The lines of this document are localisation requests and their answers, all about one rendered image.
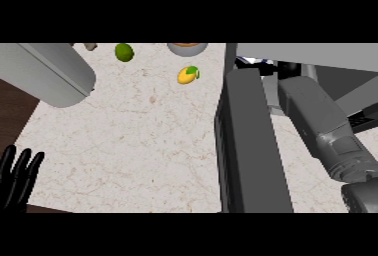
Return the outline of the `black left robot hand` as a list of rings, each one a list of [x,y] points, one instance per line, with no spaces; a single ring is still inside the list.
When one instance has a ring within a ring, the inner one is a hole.
[[[9,145],[0,157],[0,213],[25,213],[27,204],[34,189],[39,168],[45,160],[45,153],[31,156],[27,148],[20,158],[17,146]]]

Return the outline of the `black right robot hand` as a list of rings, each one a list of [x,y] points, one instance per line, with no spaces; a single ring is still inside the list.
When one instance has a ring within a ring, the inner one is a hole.
[[[262,76],[272,76],[278,74],[278,79],[284,80],[302,75],[302,64],[293,62],[279,61],[278,65],[268,62],[256,63],[256,67]]]

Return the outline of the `grey microwave body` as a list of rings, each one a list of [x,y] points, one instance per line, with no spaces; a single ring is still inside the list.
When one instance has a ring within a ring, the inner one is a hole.
[[[238,57],[300,63],[349,116],[353,131],[378,128],[378,43],[228,43],[225,72]]]

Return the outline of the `white and blue milk carton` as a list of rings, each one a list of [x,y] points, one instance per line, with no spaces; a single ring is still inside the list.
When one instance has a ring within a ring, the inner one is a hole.
[[[238,66],[257,64],[257,63],[266,63],[266,62],[268,62],[266,59],[256,59],[253,57],[244,57],[244,56],[238,56],[235,59],[235,64]]]

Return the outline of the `dark grey microwave door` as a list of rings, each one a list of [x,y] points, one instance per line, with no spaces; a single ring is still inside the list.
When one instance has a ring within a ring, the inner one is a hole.
[[[228,73],[214,117],[223,213],[293,213],[285,172],[256,69]]]

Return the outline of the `yellow and green mango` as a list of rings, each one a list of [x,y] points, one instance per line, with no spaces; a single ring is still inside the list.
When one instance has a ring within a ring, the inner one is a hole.
[[[178,83],[182,85],[189,84],[200,78],[200,69],[197,66],[185,67],[178,74]]]

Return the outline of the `grey bowl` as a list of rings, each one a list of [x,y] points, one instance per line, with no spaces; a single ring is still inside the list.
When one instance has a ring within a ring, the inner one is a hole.
[[[169,43],[170,51],[180,57],[194,57],[203,53],[207,43]]]

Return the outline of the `green avocado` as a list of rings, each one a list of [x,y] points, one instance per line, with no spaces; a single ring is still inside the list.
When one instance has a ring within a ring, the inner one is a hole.
[[[120,43],[116,46],[116,57],[120,61],[129,62],[133,59],[135,51],[129,44]]]

